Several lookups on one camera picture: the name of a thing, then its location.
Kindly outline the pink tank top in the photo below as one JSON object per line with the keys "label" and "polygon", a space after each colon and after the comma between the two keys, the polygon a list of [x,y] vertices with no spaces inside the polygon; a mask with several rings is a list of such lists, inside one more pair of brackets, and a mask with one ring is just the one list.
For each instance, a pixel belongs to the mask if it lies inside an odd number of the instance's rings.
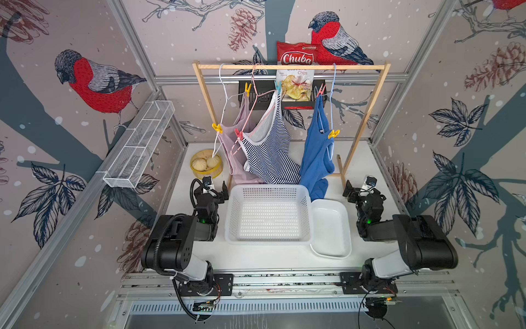
{"label": "pink tank top", "polygon": [[237,185],[255,185],[262,183],[257,175],[245,170],[244,166],[247,157],[238,143],[238,136],[236,134],[236,131],[241,132],[243,127],[245,128],[245,132],[251,132],[256,127],[254,123],[246,123],[248,116],[249,98],[246,96],[246,93],[243,93],[241,109],[236,120],[232,126],[224,126],[221,124],[223,133],[219,134],[219,140],[222,142],[230,174],[233,176],[234,182],[237,183]]}

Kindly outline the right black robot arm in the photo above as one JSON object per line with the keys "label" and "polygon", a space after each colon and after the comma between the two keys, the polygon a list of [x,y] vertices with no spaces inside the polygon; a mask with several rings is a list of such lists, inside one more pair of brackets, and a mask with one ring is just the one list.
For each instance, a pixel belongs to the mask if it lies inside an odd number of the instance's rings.
{"label": "right black robot arm", "polygon": [[359,236],[366,242],[396,242],[398,250],[385,256],[367,259],[360,273],[340,273],[343,293],[397,293],[395,279],[420,270],[452,270],[458,265],[458,254],[429,215],[410,217],[393,215],[382,220],[386,196],[375,183],[357,188],[347,181],[342,194],[356,205]]}

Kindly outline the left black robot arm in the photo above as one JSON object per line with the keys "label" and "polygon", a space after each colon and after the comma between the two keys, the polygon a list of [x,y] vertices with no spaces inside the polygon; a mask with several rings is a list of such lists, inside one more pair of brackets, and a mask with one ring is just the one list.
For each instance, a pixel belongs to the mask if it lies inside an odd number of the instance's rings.
{"label": "left black robot arm", "polygon": [[212,178],[190,184],[190,215],[162,215],[141,256],[141,266],[168,277],[181,297],[220,297],[231,275],[216,275],[211,262],[193,255],[194,242],[212,242],[219,228],[219,205],[229,200],[226,184],[212,188]]}

